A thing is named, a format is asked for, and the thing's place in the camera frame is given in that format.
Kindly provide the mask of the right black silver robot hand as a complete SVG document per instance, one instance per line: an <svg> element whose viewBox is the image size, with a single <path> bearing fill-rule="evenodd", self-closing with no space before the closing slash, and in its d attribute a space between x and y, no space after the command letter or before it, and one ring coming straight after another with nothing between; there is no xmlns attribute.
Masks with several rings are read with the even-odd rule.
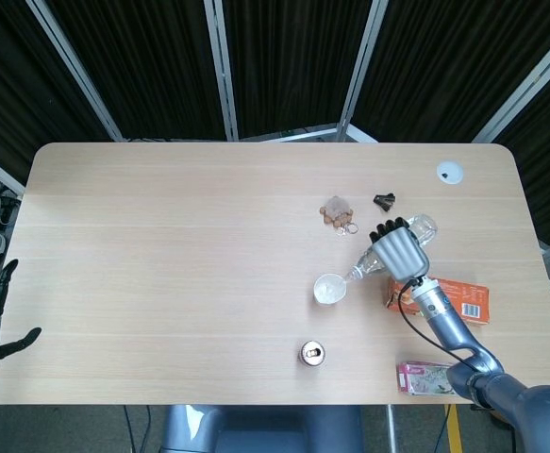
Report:
<svg viewBox="0 0 550 453"><path fill-rule="evenodd" d="M427 274L429 259L404 218L378 224L369 237L379 262L395 281L407 283Z"/></svg>

